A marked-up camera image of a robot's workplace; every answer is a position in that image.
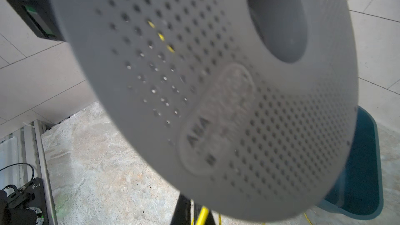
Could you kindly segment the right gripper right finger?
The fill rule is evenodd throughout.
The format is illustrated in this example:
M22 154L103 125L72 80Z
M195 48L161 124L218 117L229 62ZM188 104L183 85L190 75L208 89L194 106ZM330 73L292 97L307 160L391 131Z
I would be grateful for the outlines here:
M194 225L216 225L212 212L205 206L194 203L193 206Z

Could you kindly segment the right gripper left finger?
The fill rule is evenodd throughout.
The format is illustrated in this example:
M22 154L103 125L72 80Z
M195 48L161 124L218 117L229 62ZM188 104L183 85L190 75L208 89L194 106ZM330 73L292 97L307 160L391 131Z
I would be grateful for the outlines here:
M191 200L180 194L171 219L170 225L191 224Z

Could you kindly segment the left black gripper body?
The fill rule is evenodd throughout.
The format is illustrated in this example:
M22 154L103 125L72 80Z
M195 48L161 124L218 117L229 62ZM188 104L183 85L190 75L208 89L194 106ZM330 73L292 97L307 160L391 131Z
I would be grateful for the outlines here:
M61 41L60 32L50 0L6 0L33 33L42 39Z

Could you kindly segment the dark grey cable spool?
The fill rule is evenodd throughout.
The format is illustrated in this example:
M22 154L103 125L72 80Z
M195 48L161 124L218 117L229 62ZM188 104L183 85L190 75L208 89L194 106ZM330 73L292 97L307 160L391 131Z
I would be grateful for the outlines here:
M50 0L120 132L183 195L257 222L319 204L358 106L347 0Z

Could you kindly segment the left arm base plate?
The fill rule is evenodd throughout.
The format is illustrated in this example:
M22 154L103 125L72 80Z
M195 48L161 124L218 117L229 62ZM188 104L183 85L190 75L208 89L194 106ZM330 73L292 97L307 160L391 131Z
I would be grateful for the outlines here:
M1 190L2 225L48 225L49 216L41 178L34 178L21 189L8 185L11 193Z

